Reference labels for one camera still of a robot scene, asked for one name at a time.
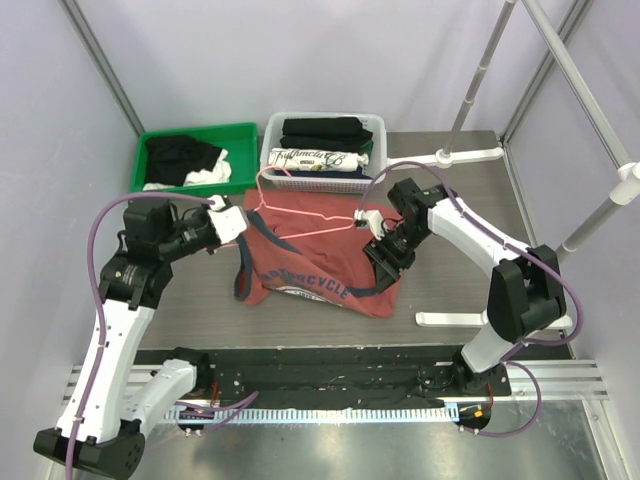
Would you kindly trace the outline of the pink wire hanger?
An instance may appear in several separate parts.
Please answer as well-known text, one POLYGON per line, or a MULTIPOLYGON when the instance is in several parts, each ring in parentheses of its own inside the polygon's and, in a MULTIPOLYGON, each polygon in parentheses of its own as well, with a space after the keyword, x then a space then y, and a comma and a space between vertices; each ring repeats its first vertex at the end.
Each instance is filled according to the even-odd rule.
POLYGON ((263 210, 271 210, 271 211, 275 211, 275 212, 286 213, 286 214, 289 214, 289 215, 301 215, 301 216, 318 218, 318 219, 321 219, 321 220, 323 220, 325 222, 332 222, 332 221, 338 221, 338 220, 343 220, 343 221, 346 222, 345 225, 338 226, 338 227, 307 231, 307 232, 302 232, 302 233, 297 233, 297 234, 288 234, 288 235, 283 236, 282 240, 291 240, 291 239, 296 239, 296 238, 305 238, 305 237, 311 237, 311 236, 319 236, 319 235, 324 235, 324 234, 337 233, 337 232, 341 232, 341 231, 348 231, 348 230, 350 230, 350 229, 352 229, 354 227, 354 221, 353 221, 352 217, 325 216, 325 215, 323 215, 321 213, 317 213, 317 212, 296 210, 296 209, 290 209, 290 208, 284 208, 284 207, 277 207, 277 206, 269 205, 265 200, 264 192, 263 192, 263 189, 262 189, 262 186, 261 186, 261 183, 260 183, 260 178, 264 173, 267 173, 267 172, 272 171, 272 170, 282 171, 282 172, 285 173, 285 175, 287 177, 291 176, 291 173, 286 168, 284 168, 282 166, 267 165, 267 166, 262 167, 256 173, 256 177, 255 177, 256 188, 257 188, 259 199, 260 199, 260 202, 259 202, 258 206, 255 208, 255 211, 259 211, 259 210, 263 209, 263 210))

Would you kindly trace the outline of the red tank top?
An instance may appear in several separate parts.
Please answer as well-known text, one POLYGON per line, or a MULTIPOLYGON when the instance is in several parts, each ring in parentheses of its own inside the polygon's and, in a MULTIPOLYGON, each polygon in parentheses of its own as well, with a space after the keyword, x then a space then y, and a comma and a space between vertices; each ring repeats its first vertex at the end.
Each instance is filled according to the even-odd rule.
MULTIPOLYGON (((352 217, 358 200, 328 193, 264 191, 271 206, 352 217)), ((345 225, 343 220, 289 215, 271 210, 255 211, 258 191, 244 196, 250 228, 237 239, 240 266, 234 297, 257 305, 271 293, 280 292, 307 300, 330 303, 369 317, 393 315, 400 284, 382 293, 374 291, 373 267, 363 248, 373 238, 367 229, 282 240, 288 234, 345 225)))

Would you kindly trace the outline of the green plastic tray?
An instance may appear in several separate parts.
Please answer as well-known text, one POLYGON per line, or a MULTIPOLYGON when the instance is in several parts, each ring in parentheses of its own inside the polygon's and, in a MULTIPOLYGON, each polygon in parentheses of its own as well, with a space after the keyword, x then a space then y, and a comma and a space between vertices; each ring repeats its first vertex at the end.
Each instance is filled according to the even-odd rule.
POLYGON ((181 128, 173 130, 151 131, 139 138, 137 157, 133 170, 131 190, 141 192, 147 164, 145 141, 151 137, 189 135, 197 140, 226 149, 227 161, 232 167, 231 180, 228 183, 196 187, 178 187, 161 189, 171 193, 207 197, 213 194, 240 194, 255 186, 258 171, 258 130, 254 123, 235 123, 227 125, 181 128))

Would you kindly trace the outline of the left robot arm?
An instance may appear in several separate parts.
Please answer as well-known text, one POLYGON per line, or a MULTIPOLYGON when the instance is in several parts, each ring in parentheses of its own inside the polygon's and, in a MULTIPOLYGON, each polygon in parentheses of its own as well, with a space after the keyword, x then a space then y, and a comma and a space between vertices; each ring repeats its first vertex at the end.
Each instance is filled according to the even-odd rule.
POLYGON ((165 414, 185 395, 200 399, 212 389, 208 356, 178 348, 143 387, 125 395, 139 344, 173 277, 172 263, 199 251, 213 254, 249 227, 243 208, 220 195, 192 197, 195 210, 180 217, 174 203, 186 198, 125 194, 91 225, 86 258, 93 333, 63 414, 33 444, 36 453, 63 466, 68 479, 76 471, 130 478, 165 414))

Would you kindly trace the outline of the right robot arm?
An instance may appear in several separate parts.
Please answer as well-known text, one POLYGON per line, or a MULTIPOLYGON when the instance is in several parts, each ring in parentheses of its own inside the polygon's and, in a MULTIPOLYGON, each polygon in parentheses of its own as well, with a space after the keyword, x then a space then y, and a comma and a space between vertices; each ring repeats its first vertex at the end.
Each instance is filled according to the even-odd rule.
POLYGON ((478 394, 516 346, 539 331, 571 326, 552 249, 531 248, 504 235, 443 185, 422 190, 405 179, 392 187, 388 198, 401 217, 393 227, 377 210, 358 207, 354 212, 355 225, 373 235, 364 252, 374 270, 376 292, 399 281, 413 264, 416 248, 431 235, 455 246, 490 280, 487 303, 479 313, 419 312, 415 316, 421 327, 477 331, 454 353, 445 389, 478 394))

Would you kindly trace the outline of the white garment in tray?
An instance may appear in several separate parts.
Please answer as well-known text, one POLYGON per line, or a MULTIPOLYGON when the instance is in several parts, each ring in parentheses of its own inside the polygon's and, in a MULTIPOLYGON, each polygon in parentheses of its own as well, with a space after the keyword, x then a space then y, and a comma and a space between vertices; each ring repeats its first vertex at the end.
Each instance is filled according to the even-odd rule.
POLYGON ((227 161, 228 154, 226 149, 220 149, 213 154, 212 159, 197 160, 195 163, 149 161, 142 190, 228 183, 232 176, 232 167, 227 161))

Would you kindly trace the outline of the black garment in tray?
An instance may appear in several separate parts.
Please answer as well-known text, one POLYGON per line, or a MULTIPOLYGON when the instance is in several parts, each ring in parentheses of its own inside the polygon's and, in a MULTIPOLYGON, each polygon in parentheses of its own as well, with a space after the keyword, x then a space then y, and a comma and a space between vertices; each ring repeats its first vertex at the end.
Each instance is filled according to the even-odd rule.
POLYGON ((146 184, 184 186, 187 176, 202 170, 212 171, 225 160, 228 151, 189 135, 151 137, 147 149, 146 184))

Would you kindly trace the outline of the white plastic basket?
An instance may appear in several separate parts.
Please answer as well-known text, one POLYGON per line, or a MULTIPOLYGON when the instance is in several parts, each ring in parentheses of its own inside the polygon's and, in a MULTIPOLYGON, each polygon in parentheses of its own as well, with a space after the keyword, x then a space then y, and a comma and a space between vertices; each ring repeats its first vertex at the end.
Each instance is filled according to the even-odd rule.
POLYGON ((280 147, 283 136, 284 121, 290 118, 338 118, 356 117, 363 127, 373 134, 373 146, 369 155, 369 163, 363 167, 363 178, 335 178, 317 176, 286 176, 275 171, 265 171, 261 178, 270 181, 275 187, 290 191, 325 192, 358 194, 363 193, 371 179, 387 166, 387 132, 384 120, 369 113, 336 113, 336 112, 277 112, 271 115, 266 125, 260 153, 260 166, 266 167, 269 153, 280 147))

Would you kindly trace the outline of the black folded garment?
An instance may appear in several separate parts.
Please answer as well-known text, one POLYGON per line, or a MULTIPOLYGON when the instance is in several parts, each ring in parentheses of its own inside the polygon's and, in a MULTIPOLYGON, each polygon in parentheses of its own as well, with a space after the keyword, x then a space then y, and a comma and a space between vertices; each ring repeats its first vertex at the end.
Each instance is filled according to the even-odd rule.
POLYGON ((373 142, 373 133, 357 117, 290 118, 283 122, 280 145, 288 149, 312 149, 362 153, 373 142))

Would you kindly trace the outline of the grey clothes rack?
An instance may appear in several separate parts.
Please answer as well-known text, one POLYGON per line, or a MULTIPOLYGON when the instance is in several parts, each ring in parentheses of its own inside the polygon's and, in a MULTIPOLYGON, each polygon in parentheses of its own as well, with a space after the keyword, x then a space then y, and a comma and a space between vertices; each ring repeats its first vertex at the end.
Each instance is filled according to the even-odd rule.
MULTIPOLYGON (((433 155, 389 159, 387 161, 389 170, 414 166, 436 173, 438 169, 449 168, 457 164, 497 160, 505 154, 505 150, 501 147, 460 152, 453 151, 452 147, 469 114, 514 5, 513 1, 507 1, 503 5, 445 146, 433 155)), ((526 1, 524 6, 598 135, 601 144, 617 167, 618 183, 611 190, 607 199, 556 250, 557 259, 561 261, 574 253, 614 213, 638 197, 639 164, 631 160, 626 148, 573 61, 565 42, 552 27, 540 3, 526 1)), ((451 241, 486 274, 491 274, 493 269, 498 266, 499 261, 508 258, 505 255, 507 251, 512 253, 510 257, 512 260, 525 256, 523 249, 512 238, 502 235, 499 230, 490 226, 454 197, 441 200, 431 208, 428 213, 428 226, 433 233, 451 241)))

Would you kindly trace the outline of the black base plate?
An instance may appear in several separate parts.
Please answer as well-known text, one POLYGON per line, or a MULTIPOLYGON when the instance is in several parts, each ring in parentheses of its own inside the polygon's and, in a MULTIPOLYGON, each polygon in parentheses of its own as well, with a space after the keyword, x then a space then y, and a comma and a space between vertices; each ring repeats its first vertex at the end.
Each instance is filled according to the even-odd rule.
POLYGON ((205 399, 259 409, 432 408, 447 398, 508 397, 507 370, 473 374, 456 346, 222 348, 207 351, 205 399))

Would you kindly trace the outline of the grey aluminium frame post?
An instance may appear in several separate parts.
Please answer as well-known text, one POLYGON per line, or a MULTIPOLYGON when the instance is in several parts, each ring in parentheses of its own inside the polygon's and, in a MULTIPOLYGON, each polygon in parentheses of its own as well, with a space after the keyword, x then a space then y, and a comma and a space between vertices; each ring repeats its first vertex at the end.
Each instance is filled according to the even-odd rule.
POLYGON ((87 51, 116 105, 137 137, 146 132, 145 127, 114 70, 97 35, 90 25, 81 5, 76 0, 59 0, 59 5, 67 16, 80 42, 87 51))

